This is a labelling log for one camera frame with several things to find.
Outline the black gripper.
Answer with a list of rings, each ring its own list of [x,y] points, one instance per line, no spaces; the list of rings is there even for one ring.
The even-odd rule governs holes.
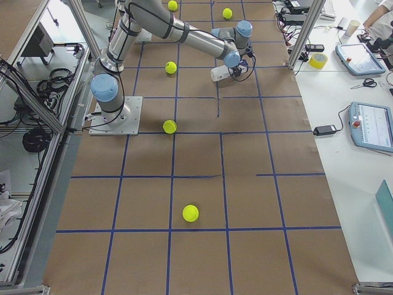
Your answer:
[[[248,72],[249,65],[246,60],[241,60],[238,66],[229,68],[228,72],[231,77],[239,77],[242,73]]]

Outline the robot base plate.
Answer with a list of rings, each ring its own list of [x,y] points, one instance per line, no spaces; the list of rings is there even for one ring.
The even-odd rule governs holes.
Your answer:
[[[142,101],[142,96],[126,96],[120,112],[117,111],[112,114],[103,112],[99,103],[96,103],[95,112],[100,112],[100,114],[92,118],[92,128],[89,128],[89,134],[91,136],[137,136]]]
[[[143,43],[143,42],[151,42],[152,34],[145,29],[142,29],[139,35],[137,36],[135,42]]]

